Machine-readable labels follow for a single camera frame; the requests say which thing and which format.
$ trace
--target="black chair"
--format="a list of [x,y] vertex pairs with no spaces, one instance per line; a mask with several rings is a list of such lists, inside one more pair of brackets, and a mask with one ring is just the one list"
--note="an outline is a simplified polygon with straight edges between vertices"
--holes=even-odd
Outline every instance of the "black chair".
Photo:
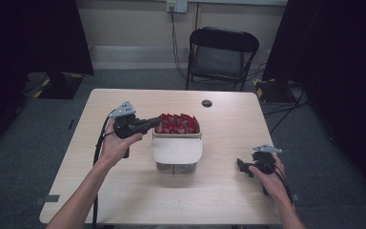
[[[259,47],[258,40],[248,32],[205,27],[190,36],[190,53],[186,90],[193,77],[204,77],[241,83],[245,86],[248,71]],[[249,55],[245,63],[245,53]]]

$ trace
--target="chair back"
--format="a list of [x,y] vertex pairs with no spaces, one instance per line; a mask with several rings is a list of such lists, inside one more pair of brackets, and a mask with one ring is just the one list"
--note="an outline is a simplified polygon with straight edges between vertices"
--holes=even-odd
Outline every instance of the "chair back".
[[190,47],[205,46],[220,50],[236,52],[257,52],[257,38],[245,31],[233,31],[214,27],[204,27],[193,31],[190,36]]

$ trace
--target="gray carpet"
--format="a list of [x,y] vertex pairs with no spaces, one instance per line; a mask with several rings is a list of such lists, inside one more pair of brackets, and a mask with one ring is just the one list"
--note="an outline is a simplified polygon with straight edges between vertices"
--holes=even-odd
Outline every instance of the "gray carpet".
[[[43,76],[32,75],[27,88]],[[44,228],[39,222],[42,205],[34,202],[48,194],[93,89],[184,87],[184,79],[174,69],[100,70],[83,80],[73,100],[35,99],[33,91],[27,93],[21,113],[0,136],[0,228]],[[232,85],[191,84],[191,90],[199,91],[232,89]],[[252,82],[244,91],[254,92]],[[294,88],[294,94],[300,95],[300,89]],[[285,108],[282,105],[261,104],[265,114]],[[270,130],[283,115],[266,116]],[[272,139],[285,152],[281,158],[290,188],[300,196],[295,207],[308,228],[366,228],[366,180],[347,152],[331,142],[310,105],[292,111]]]

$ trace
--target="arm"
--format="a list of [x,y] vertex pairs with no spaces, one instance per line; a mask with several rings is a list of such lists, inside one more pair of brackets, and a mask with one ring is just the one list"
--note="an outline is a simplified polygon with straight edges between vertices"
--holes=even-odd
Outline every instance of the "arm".
[[[110,119],[106,134],[114,131],[113,123],[114,119]],[[125,139],[116,135],[106,136],[100,158],[46,228],[82,228],[109,170],[123,158],[127,149],[141,138],[142,134]]]
[[[276,154],[272,154],[275,159],[276,166],[284,174],[284,165]],[[277,207],[278,214],[280,215],[283,228],[284,229],[304,229],[305,226],[302,224],[298,214],[295,211],[294,206],[290,202],[287,196],[287,192],[284,185],[281,183],[280,179],[276,174],[265,175],[260,170],[254,166],[250,166],[249,170],[259,177],[260,181],[263,183],[267,192],[273,198],[274,204]]]

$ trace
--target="wooden table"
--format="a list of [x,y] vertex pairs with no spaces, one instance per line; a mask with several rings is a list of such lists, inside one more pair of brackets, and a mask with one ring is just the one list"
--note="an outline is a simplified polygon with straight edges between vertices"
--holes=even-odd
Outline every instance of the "wooden table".
[[[202,100],[213,105],[205,108]],[[130,101],[139,118],[194,115],[202,129],[203,155],[190,175],[162,174],[151,154],[152,134],[132,145],[99,192],[98,223],[105,224],[279,224],[258,179],[240,173],[236,159],[252,160],[252,148],[271,144],[255,94],[96,89],[71,140],[40,215],[48,223],[92,168],[95,144],[107,115]],[[92,208],[86,223],[92,222]]]

